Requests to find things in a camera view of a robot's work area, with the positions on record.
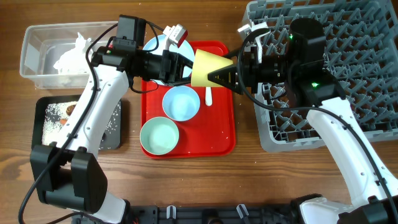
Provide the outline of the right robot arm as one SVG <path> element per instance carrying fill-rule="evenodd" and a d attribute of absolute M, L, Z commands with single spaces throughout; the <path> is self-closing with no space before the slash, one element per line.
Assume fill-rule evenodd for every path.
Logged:
<path fill-rule="evenodd" d="M 252 98 L 259 83 L 283 83 L 291 110 L 323 139 L 349 190 L 351 203 L 318 194 L 293 200 L 298 223 L 396 223 L 397 179 L 385 167 L 357 123 L 339 81 L 324 68 L 326 37 L 320 22 L 299 18 L 289 27 L 284 55 L 259 59 L 239 49 L 237 62 L 205 73 L 213 83 Z"/>

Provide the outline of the light blue bowl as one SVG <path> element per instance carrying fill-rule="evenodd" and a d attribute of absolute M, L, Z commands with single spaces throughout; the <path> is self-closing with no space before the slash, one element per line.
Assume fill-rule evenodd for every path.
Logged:
<path fill-rule="evenodd" d="M 165 93 L 162 109 L 174 121 L 188 121 L 198 113 L 200 97 L 188 86 L 176 86 Z"/>

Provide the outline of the white napkin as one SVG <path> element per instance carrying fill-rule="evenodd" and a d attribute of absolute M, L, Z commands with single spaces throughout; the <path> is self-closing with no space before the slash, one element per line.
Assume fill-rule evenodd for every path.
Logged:
<path fill-rule="evenodd" d="M 54 63 L 55 68 L 60 75 L 70 75 L 77 73 L 88 73 L 89 67 L 86 62 L 86 51 L 91 45 L 91 38 L 85 39 L 79 32 L 75 41 L 75 47 L 66 51 Z"/>

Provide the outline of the brown food scrap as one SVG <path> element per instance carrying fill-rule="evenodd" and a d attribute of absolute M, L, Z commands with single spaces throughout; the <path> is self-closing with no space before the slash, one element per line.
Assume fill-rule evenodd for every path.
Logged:
<path fill-rule="evenodd" d="M 75 109 L 75 106 L 76 106 L 76 105 L 70 105 L 70 106 L 67 107 L 67 109 L 66 109 L 66 114 L 67 114 L 68 116 L 70 116 L 70 115 L 73 113 L 73 110 Z"/>

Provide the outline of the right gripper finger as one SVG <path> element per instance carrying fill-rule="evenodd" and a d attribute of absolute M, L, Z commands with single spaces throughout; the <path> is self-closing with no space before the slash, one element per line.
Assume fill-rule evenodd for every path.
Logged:
<path fill-rule="evenodd" d="M 242 95 L 243 90 L 239 86 L 237 67 L 228 65 L 208 74 L 208 80 L 219 84 L 237 94 Z"/>
<path fill-rule="evenodd" d="M 232 59 L 234 57 L 238 58 L 241 55 L 241 51 L 239 49 L 232 50 L 228 52 L 227 54 L 224 54 L 224 58 Z"/>

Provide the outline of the light blue plate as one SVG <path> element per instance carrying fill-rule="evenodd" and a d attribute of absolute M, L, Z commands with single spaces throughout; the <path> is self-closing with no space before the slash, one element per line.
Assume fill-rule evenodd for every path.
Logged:
<path fill-rule="evenodd" d="M 150 50 L 150 53 L 156 54 L 156 55 L 162 55 L 163 51 L 165 50 L 164 47 L 164 40 L 165 40 L 165 35 L 158 35 L 157 37 L 152 38 L 146 45 L 144 46 L 144 50 Z M 168 49 L 170 52 L 176 52 L 178 54 L 182 54 L 186 58 L 189 58 L 194 62 L 195 60 L 195 54 L 193 53 L 193 49 L 190 46 L 190 44 L 184 40 L 182 43 L 182 50 L 179 48 L 171 45 L 170 48 Z M 183 67 L 183 77 L 189 77 L 191 75 L 192 68 L 188 67 Z M 150 81 L 155 81 L 159 85 L 166 85 L 162 83 L 160 80 L 150 80 Z"/>

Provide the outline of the yellow cup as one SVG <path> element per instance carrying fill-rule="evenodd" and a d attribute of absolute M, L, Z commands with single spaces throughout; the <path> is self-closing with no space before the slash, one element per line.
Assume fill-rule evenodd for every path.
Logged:
<path fill-rule="evenodd" d="M 192 67 L 191 86 L 221 87 L 221 85 L 209 81 L 208 74 L 232 64 L 233 61 L 228 58 L 197 49 Z"/>

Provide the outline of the white rice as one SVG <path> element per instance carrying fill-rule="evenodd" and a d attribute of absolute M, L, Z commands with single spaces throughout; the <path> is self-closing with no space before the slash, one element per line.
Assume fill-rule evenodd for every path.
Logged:
<path fill-rule="evenodd" d="M 77 101 L 66 101 L 50 103 L 44 110 L 44 124 L 42 128 L 41 141 L 42 144 L 51 143 L 60 130 L 63 128 L 61 120 L 67 120 L 67 108 L 75 106 Z M 121 109 L 122 102 L 119 101 L 114 108 L 114 111 L 105 127 L 103 137 L 99 145 L 99 150 L 113 150 L 117 149 L 121 143 Z"/>

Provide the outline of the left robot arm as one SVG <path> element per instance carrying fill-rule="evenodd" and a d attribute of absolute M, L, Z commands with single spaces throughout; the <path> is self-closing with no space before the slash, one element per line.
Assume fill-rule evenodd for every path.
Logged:
<path fill-rule="evenodd" d="M 133 223 L 130 203 L 108 191 L 108 180 L 97 157 L 103 133 L 122 96 L 133 88 L 134 79 L 159 80 L 164 85 L 190 83 L 183 75 L 192 67 L 188 58 L 169 47 L 181 46 L 187 29 L 180 24 L 163 29 L 162 50 L 144 50 L 146 28 L 159 27 L 145 19 L 121 15 L 113 25 L 116 34 L 108 43 L 92 43 L 85 60 L 90 76 L 86 87 L 57 137 L 48 145 L 32 147 L 30 164 L 36 193 L 47 205 L 71 210 L 72 215 L 86 217 L 96 223 Z"/>

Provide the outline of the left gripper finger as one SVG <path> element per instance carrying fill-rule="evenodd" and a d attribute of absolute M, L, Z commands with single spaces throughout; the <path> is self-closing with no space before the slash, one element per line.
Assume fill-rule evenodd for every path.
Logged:
<path fill-rule="evenodd" d="M 177 56 L 178 56 L 177 62 L 178 62 L 179 65 L 181 65 L 183 67 L 188 67 L 188 68 L 192 68 L 193 67 L 193 61 L 192 60 L 190 60 L 189 58 L 186 58 L 182 54 L 177 54 Z"/>
<path fill-rule="evenodd" d="M 167 86 L 181 86 L 181 85 L 188 85 L 191 83 L 191 77 L 183 77 L 178 79 L 172 79 L 166 82 Z"/>

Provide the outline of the green bowl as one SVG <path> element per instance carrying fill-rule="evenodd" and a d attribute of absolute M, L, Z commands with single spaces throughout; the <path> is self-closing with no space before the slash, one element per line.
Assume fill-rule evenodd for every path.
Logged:
<path fill-rule="evenodd" d="M 155 156 L 171 152 L 178 144 L 179 137 L 177 125 L 171 119 L 160 116 L 146 121 L 140 131 L 141 146 Z"/>

